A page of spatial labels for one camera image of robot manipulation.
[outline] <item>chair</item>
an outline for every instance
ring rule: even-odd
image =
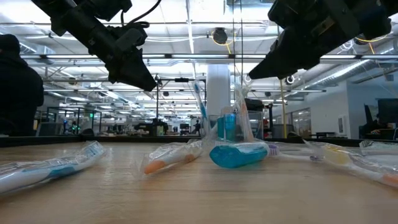
[[[286,124],[287,134],[294,132],[293,124]],[[283,124],[274,124],[272,127],[272,138],[282,139],[284,136],[284,125]]]
[[[37,128],[36,137],[58,136],[63,133],[63,123],[41,122]]]

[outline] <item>cable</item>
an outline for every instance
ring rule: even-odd
[[[371,48],[372,53],[373,53],[373,54],[376,54],[375,51],[374,51],[374,49],[373,49],[372,43],[369,43],[369,47]],[[377,65],[379,66],[379,68],[383,71],[383,76],[384,76],[384,78],[387,80],[387,75],[386,75],[384,69],[381,67],[381,65],[380,65],[379,62],[376,62],[376,63],[377,63]],[[389,85],[389,88],[392,90],[392,92],[394,93],[395,97],[398,98],[398,94],[397,94],[397,92],[395,91],[392,82],[389,82],[389,84],[390,84],[390,85]]]
[[[242,63],[242,67],[241,67],[241,69],[242,69],[242,72],[241,72],[241,84],[242,84],[242,86],[243,86],[243,11],[242,11],[242,0],[240,0],[240,3],[241,3],[241,37],[242,37],[242,41],[241,41],[241,44],[242,44],[242,49],[241,49],[241,54],[242,54],[242,61],[241,61],[241,63]]]
[[[280,82],[280,95],[282,96],[282,112],[283,112],[283,122],[284,122],[284,138],[287,138],[287,127],[286,127],[286,114],[285,114],[285,96],[284,96],[284,86],[282,80]]]
[[[396,130],[394,131],[394,136],[392,137],[392,140],[395,141],[396,140],[396,134],[397,134],[397,130],[398,128],[396,128]]]
[[[369,46],[370,46],[370,48],[371,48],[372,53],[373,53],[373,54],[376,54],[376,53],[374,52],[374,50],[373,50],[372,43],[369,43]]]
[[[229,54],[231,54],[231,49],[229,49],[229,45],[227,45],[226,48],[228,49]]]
[[[142,18],[148,16],[153,10],[155,10],[155,9],[157,8],[157,6],[159,6],[159,4],[160,4],[161,1],[162,1],[162,0],[157,0],[157,3],[156,3],[151,9],[149,9],[147,12],[145,12],[145,13],[142,14],[141,16],[139,16],[139,17],[133,19],[130,23],[137,22],[138,20],[140,20],[140,19],[142,19]]]
[[[124,12],[122,11],[122,13],[120,13],[120,21],[122,24],[122,27],[124,27]]]
[[[388,34],[386,34],[384,37],[380,37],[380,38],[374,39],[374,40],[364,40],[364,39],[360,39],[360,38],[357,38],[357,37],[355,37],[355,39],[360,40],[360,41],[365,42],[365,43],[374,43],[374,42],[377,42],[379,40],[385,39],[387,37],[387,35]]]
[[[233,54],[235,54],[236,50],[235,49],[235,0],[232,1],[232,33],[234,34]],[[234,57],[234,83],[236,83],[236,57]]]

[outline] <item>fluorescent light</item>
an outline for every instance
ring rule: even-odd
[[[194,99],[166,99],[166,100],[159,100],[159,102],[166,102],[166,101],[174,101],[174,102],[196,102]]]
[[[54,96],[64,97],[63,95],[61,95],[59,93],[52,93],[52,92],[50,92],[50,93],[53,94]]]
[[[95,55],[47,55],[48,59],[93,59]]]
[[[73,100],[76,100],[76,101],[88,101],[86,98],[82,98],[82,97],[70,97],[70,98]]]
[[[116,93],[113,93],[111,91],[106,93],[109,97],[114,98],[115,100],[119,99],[119,96]]]
[[[363,55],[362,59],[398,59],[398,55]]]
[[[183,58],[183,59],[229,58],[229,55],[224,55],[224,54],[175,54],[175,55],[172,55],[172,58]]]
[[[266,55],[243,55],[243,58],[264,59]],[[242,58],[242,55],[236,55],[236,58]]]
[[[95,92],[95,91],[103,91],[103,92],[107,92],[108,90],[78,90],[81,92]]]
[[[324,93],[326,90],[294,90],[296,93]]]
[[[44,90],[44,92],[61,92],[61,91],[74,91],[74,90]]]
[[[165,55],[160,54],[144,54],[142,58],[165,58]]]
[[[355,55],[324,55],[321,59],[354,59]]]
[[[175,108],[175,109],[170,109],[170,111],[199,111],[196,108]]]
[[[22,59],[27,59],[27,60],[29,60],[29,59],[40,59],[40,56],[39,55],[21,55],[21,58]]]

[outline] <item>wooden table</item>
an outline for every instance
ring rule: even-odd
[[[0,196],[0,223],[397,223],[398,190],[324,164],[268,159],[226,170],[203,155],[138,179],[133,161],[160,144],[103,145],[109,156],[84,172]],[[80,146],[0,149],[0,163]]]

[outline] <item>ceiling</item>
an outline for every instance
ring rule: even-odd
[[[244,0],[243,2],[253,3],[260,0]],[[234,13],[231,13],[231,6],[224,7],[223,0],[163,0],[160,6],[154,12],[144,18],[145,21],[152,25],[146,29],[148,34],[147,42],[142,46],[144,54],[258,54],[265,55],[268,53],[270,46],[274,43],[278,28],[273,23],[268,21],[267,13],[271,7],[271,1],[268,3],[257,4],[256,7],[247,7],[243,5],[241,13],[240,7],[235,6]],[[132,0],[133,7],[129,12],[124,14],[124,20],[130,21],[138,15],[146,12],[156,3],[156,0]],[[50,28],[50,18],[35,6],[30,0],[0,0],[0,32],[11,33],[16,35],[19,40],[33,48],[37,46],[46,46],[52,50],[54,54],[87,54],[87,49],[79,41],[75,40],[70,34],[65,34],[63,37],[57,37],[52,33]],[[188,16],[191,20],[192,26],[192,44],[189,39],[190,26],[188,25]],[[393,17],[393,21],[397,22],[397,16]],[[120,26],[120,14],[115,16],[111,21],[102,21],[105,24]],[[226,46],[217,45],[211,38],[211,33],[216,27],[224,27],[226,33],[229,35],[229,50]],[[237,35],[236,42],[231,41],[233,34]],[[332,53],[345,54],[341,49],[336,49]],[[72,60],[56,60],[57,63],[74,63]],[[99,103],[125,103],[124,106],[111,105],[112,111],[134,111],[134,115],[147,117],[148,111],[145,108],[155,108],[156,104],[153,98],[155,93],[139,92],[136,88],[122,83],[111,84],[104,81],[108,77],[108,72],[97,60],[80,60],[81,63],[77,66],[51,66],[35,63],[34,60],[28,60],[28,63],[33,65],[34,69],[43,77],[44,80],[54,80],[54,82],[46,82],[45,87],[48,89],[92,89],[102,88],[131,90],[130,92],[116,93],[117,96],[103,96],[99,92],[54,92],[60,101],[67,105],[85,104],[87,102],[97,103],[95,108],[103,109]],[[244,80],[250,82],[246,76],[252,68],[254,68],[258,61],[244,61],[240,60],[234,63],[226,60],[225,62],[214,62],[211,60],[149,60],[146,61],[149,71],[153,75],[158,75],[160,78],[197,78],[206,77],[207,65],[209,63],[227,63],[231,70],[231,79],[237,79],[240,82],[240,73],[243,73]],[[310,82],[319,77],[324,71],[336,67],[337,64],[323,63],[309,71],[301,70],[295,74],[296,84],[293,86],[285,86],[285,89],[293,88]],[[70,78],[77,80],[92,80],[92,82],[77,82],[68,83],[65,80]],[[251,82],[252,88],[257,90],[279,90],[279,81],[276,78],[267,78]],[[183,100],[178,105],[180,110],[176,110],[175,106],[163,107],[162,115],[199,115],[199,111],[194,102],[194,97],[191,91],[191,83],[175,83],[168,82],[163,91],[167,90],[186,90],[186,91],[169,91],[169,96],[160,98],[165,100],[164,103],[170,103],[172,100]],[[266,98],[264,92],[250,93],[250,97],[259,98],[262,100],[270,100],[274,98]],[[297,95],[296,100],[302,100],[303,95]]]

